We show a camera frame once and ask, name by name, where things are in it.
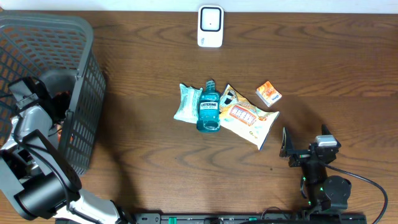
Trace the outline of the orange tissue pack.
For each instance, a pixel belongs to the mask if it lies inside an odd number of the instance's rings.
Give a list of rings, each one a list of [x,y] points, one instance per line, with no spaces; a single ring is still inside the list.
[[[268,107],[271,107],[282,98],[282,94],[274,88],[270,81],[266,81],[259,86],[256,89],[256,94]]]

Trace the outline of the yellow snack bag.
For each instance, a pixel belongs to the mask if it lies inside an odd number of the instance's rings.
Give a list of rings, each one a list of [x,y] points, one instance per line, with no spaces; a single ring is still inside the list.
[[[263,111],[253,105],[230,84],[220,96],[221,126],[255,144],[259,151],[279,115],[279,111]]]

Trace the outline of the blue mouthwash bottle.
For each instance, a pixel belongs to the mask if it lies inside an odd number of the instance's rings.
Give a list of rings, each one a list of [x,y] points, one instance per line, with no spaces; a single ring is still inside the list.
[[[214,80],[205,83],[205,91],[201,93],[198,103],[197,130],[203,133],[215,133],[220,125],[220,93],[216,90]]]

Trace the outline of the light green wet wipes pack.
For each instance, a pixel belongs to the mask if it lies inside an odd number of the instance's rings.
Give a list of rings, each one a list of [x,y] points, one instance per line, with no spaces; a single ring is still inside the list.
[[[183,83],[179,84],[179,87],[180,106],[174,114],[174,119],[196,124],[198,121],[198,103],[203,88],[196,89],[192,86],[186,86]]]

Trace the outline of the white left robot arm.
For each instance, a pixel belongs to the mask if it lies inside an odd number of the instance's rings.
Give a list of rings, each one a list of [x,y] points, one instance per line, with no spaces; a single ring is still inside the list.
[[[9,84],[12,131],[1,148],[1,191],[26,220],[56,223],[134,223],[111,200],[82,189],[73,167],[58,151],[58,131],[66,119],[68,91],[56,95],[37,78]]]

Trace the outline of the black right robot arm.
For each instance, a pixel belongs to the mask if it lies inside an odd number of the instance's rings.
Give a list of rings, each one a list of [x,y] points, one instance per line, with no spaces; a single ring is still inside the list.
[[[351,182],[338,176],[329,176],[326,166],[336,159],[341,144],[326,125],[307,149],[296,149],[287,128],[282,130],[280,157],[289,160],[289,167],[302,170],[302,195],[310,202],[312,212],[341,212],[348,208]]]

